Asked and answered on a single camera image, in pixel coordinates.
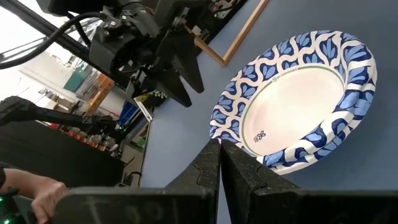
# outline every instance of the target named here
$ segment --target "finger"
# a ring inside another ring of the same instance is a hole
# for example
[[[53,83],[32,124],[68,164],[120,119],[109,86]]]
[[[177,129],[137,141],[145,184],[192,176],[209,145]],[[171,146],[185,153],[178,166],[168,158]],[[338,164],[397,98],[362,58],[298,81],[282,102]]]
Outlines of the finger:
[[[68,188],[65,186],[65,184],[60,183],[59,188],[57,189],[57,202],[63,198],[66,194],[68,193]]]
[[[54,195],[47,195],[41,201],[42,207],[44,208],[44,210],[49,218],[54,216],[55,203],[56,203],[56,201],[55,201]]]
[[[49,220],[49,216],[47,215],[43,206],[37,201],[32,202],[32,211],[36,216],[38,224],[44,224]]]

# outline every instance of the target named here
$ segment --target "hand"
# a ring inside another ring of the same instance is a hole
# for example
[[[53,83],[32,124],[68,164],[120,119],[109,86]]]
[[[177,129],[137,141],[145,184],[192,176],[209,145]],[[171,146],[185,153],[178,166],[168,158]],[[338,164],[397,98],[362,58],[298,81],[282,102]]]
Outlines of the hand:
[[[38,224],[46,223],[54,216],[57,202],[68,193],[65,184],[44,177],[35,187],[32,210]]]

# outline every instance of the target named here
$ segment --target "blue table surface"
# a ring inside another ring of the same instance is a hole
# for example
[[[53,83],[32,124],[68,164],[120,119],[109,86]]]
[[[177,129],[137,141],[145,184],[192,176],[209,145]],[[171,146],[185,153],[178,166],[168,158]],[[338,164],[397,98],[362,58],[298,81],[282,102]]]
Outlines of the blue table surface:
[[[248,0],[210,46],[223,55],[259,0]],[[284,177],[305,189],[398,189],[398,1],[270,0],[226,67],[202,53],[198,63],[206,90],[190,87],[193,105],[168,100],[155,111],[142,187],[164,187],[183,171],[209,140],[210,113],[226,84],[250,60],[281,40],[311,30],[345,31],[373,53],[376,95],[365,119],[344,143],[322,159]],[[223,190],[218,223],[230,223]]]

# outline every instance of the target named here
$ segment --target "person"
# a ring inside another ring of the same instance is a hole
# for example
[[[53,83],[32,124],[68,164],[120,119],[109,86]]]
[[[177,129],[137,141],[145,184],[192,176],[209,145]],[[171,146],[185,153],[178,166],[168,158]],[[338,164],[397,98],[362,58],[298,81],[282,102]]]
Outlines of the person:
[[[0,167],[0,192],[9,187],[19,189],[19,195],[33,199],[32,211],[38,224],[48,222],[54,215],[55,205],[68,193],[65,184],[48,177],[18,169]]]

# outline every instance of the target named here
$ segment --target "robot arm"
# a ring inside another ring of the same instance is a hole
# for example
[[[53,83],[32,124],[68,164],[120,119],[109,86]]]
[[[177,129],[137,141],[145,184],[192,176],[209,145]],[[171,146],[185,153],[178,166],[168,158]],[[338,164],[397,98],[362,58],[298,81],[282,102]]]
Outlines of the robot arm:
[[[78,116],[36,106],[29,100],[10,96],[0,102],[0,125],[11,121],[45,121],[80,128],[88,134],[112,131],[116,122],[110,116]]]
[[[152,15],[138,0],[37,0],[44,12],[66,16],[101,11],[104,24],[91,42],[90,61],[116,83],[133,88],[132,98],[160,90],[188,107],[192,103],[180,75],[204,91],[194,36],[185,28],[189,7],[208,0],[161,0]],[[129,67],[134,72],[121,72]]]

